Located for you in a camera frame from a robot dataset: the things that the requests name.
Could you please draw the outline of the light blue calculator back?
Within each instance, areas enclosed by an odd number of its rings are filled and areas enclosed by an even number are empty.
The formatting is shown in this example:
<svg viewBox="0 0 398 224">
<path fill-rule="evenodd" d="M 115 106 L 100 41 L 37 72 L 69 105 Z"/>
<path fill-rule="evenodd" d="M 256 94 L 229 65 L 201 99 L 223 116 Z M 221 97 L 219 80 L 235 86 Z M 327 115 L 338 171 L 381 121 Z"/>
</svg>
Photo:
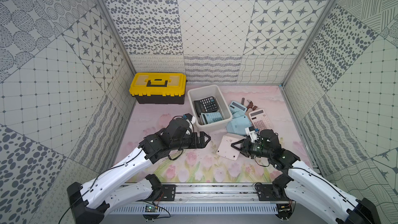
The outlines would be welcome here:
<svg viewBox="0 0 398 224">
<path fill-rule="evenodd" d="M 220 112 L 201 113 L 201 120 L 203 125 L 219 122 L 223 120 Z"/>
</svg>

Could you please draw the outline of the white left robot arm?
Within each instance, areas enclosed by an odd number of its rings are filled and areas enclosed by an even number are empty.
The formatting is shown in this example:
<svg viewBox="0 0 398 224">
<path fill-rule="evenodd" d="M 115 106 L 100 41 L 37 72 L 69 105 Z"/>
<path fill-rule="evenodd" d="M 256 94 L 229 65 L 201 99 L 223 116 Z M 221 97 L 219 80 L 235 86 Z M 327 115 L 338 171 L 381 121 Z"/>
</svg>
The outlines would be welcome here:
<svg viewBox="0 0 398 224">
<path fill-rule="evenodd" d="M 154 174 L 140 182 L 123 186 L 135 174 L 168 158 L 171 151 L 203 149 L 211 137 L 196 133 L 195 118 L 186 114 L 171 120 L 166 128 L 146 136 L 123 160 L 84 184 L 74 182 L 67 188 L 69 211 L 77 224 L 99 224 L 114 210 L 137 201 L 154 202 L 164 195 L 164 187 Z"/>
</svg>

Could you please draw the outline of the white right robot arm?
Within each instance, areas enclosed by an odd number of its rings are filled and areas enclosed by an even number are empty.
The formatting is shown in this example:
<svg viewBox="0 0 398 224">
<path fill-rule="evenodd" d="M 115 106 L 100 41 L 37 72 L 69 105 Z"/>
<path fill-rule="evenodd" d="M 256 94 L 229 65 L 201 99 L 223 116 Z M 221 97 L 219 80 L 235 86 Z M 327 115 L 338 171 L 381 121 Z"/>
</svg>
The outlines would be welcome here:
<svg viewBox="0 0 398 224">
<path fill-rule="evenodd" d="M 279 142 L 278 134 L 271 129 L 255 131 L 231 144 L 247 158 L 266 158 L 269 165 L 281 174 L 272 182 L 267 191 L 255 184 L 259 199 L 272 195 L 274 199 L 288 199 L 299 203 L 328 224 L 379 224 L 377 208 L 369 199 L 361 200 L 344 192 L 316 173 L 296 154 L 285 149 Z"/>
</svg>

